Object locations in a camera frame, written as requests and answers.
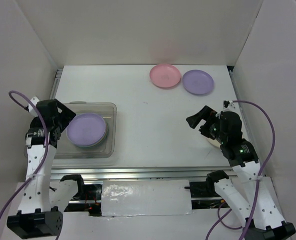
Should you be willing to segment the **cream plate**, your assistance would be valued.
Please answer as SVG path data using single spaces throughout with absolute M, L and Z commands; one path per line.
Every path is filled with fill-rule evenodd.
M 207 141 L 216 148 L 220 148 L 221 146 L 221 144 L 215 139 L 207 138 Z

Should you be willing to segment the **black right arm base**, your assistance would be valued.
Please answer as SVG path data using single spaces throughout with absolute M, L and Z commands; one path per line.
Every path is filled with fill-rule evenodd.
M 209 173 L 205 181 L 189 182 L 189 185 L 185 186 L 184 189 L 190 191 L 191 198 L 215 198 L 220 196 L 215 192 L 215 183 L 228 178 L 225 173 L 219 175 Z

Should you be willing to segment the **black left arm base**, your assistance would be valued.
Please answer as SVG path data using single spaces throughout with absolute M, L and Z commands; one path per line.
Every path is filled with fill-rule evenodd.
M 74 196 L 65 212 L 83 212 L 92 217 L 101 217 L 102 184 L 85 184 L 83 192 Z

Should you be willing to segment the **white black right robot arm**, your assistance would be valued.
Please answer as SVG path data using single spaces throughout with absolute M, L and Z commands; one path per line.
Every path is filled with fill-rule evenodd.
M 287 240 L 296 233 L 295 226 L 285 220 L 262 180 L 261 164 L 254 146 L 243 138 L 242 121 L 233 111 L 216 112 L 204 106 L 186 119 L 191 128 L 200 121 L 201 135 L 220 144 L 223 156 L 237 174 L 244 191 L 242 196 L 228 175 L 218 170 L 207 174 L 205 189 L 219 195 L 242 224 L 242 240 Z

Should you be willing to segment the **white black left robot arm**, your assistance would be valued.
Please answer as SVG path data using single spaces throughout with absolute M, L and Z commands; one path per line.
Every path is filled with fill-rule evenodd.
M 82 199 L 86 186 L 81 175 L 63 176 L 51 189 L 50 175 L 57 143 L 76 114 L 56 99 L 32 99 L 28 111 L 34 115 L 26 133 L 27 184 L 15 215 L 7 218 L 7 227 L 23 240 L 59 236 L 63 212 L 70 200 Z

